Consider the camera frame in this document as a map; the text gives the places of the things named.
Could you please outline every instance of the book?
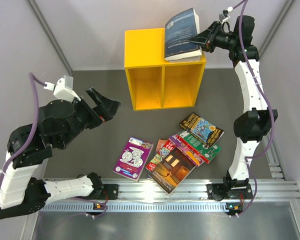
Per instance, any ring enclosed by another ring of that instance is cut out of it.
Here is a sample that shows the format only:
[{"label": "book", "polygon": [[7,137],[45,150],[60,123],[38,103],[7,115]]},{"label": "book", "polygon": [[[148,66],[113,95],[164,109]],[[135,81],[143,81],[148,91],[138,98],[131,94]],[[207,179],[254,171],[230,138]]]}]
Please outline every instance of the book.
[{"label": "book", "polygon": [[207,164],[209,164],[212,159],[214,159],[215,156],[221,151],[221,147],[217,144],[214,144],[210,148],[206,147],[187,130],[179,132],[176,136],[181,142],[183,142],[185,145],[187,145],[188,148],[193,150],[193,152]]},{"label": "book", "polygon": [[169,137],[169,141],[174,143],[174,145],[190,160],[196,167],[199,167],[205,161],[199,157],[191,148],[189,148],[185,143],[178,139],[178,134]]},{"label": "book", "polygon": [[149,177],[167,194],[171,194],[195,167],[176,147],[150,172]]},{"label": "book", "polygon": [[164,145],[166,144],[167,141],[168,140],[159,139],[159,141],[156,145],[156,148],[155,148],[155,153],[158,153],[164,147]]},{"label": "book", "polygon": [[164,29],[164,59],[169,62],[199,61],[201,47],[188,41],[199,32],[199,16],[193,8],[172,17]]},{"label": "book", "polygon": [[113,171],[137,182],[153,146],[150,142],[130,137]]},{"label": "book", "polygon": [[165,158],[174,148],[176,145],[173,144],[173,142],[167,140],[163,147],[159,150],[159,152],[154,155],[154,157],[151,159],[151,161],[146,165],[146,169],[152,172],[155,167],[161,163],[162,159]]},{"label": "book", "polygon": [[195,136],[207,148],[211,148],[224,134],[224,130],[211,124],[195,112],[182,120],[179,125]]}]

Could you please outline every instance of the children's book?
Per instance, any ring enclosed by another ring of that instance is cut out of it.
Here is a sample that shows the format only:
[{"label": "children's book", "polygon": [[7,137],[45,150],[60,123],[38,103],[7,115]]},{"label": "children's book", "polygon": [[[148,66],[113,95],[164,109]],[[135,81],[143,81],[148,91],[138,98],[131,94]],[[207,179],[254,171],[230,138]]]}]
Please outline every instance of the children's book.
[{"label": "children's book", "polygon": [[212,125],[194,112],[182,120],[179,125],[208,148],[212,147],[224,134],[224,130]]},{"label": "children's book", "polygon": [[195,167],[176,147],[150,172],[149,177],[167,194],[171,194]]},{"label": "children's book", "polygon": [[137,182],[153,146],[150,142],[130,137],[113,171]]}]

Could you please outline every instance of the metal base plate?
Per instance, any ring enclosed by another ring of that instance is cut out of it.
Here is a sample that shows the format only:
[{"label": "metal base plate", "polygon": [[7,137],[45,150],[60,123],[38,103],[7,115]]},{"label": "metal base plate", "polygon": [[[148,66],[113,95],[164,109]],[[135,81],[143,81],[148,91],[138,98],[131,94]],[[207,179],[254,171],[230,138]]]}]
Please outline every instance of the metal base plate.
[{"label": "metal base plate", "polygon": [[223,199],[240,199],[240,194],[243,199],[252,199],[253,193],[250,184],[245,189],[229,190],[227,193],[224,191],[223,183],[211,183],[206,185],[208,191],[208,198],[211,200],[222,201]]}]

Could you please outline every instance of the blue book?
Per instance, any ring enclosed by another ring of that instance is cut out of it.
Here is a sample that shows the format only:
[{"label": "blue book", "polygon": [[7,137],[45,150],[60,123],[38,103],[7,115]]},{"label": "blue book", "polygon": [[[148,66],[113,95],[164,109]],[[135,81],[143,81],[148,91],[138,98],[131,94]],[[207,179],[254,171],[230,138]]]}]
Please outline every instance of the blue book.
[{"label": "blue book", "polygon": [[188,41],[199,32],[199,16],[193,8],[171,18],[165,25],[164,59],[169,62],[199,61],[200,46]]}]

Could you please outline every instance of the yellow shelf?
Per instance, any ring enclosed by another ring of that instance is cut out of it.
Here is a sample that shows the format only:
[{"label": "yellow shelf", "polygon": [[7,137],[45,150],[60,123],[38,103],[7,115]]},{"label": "yellow shelf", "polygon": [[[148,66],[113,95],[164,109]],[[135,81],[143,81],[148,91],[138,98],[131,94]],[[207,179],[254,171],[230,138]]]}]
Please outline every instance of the yellow shelf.
[{"label": "yellow shelf", "polygon": [[125,32],[124,67],[133,109],[193,107],[206,66],[196,62],[170,63],[164,59],[165,29]]}]

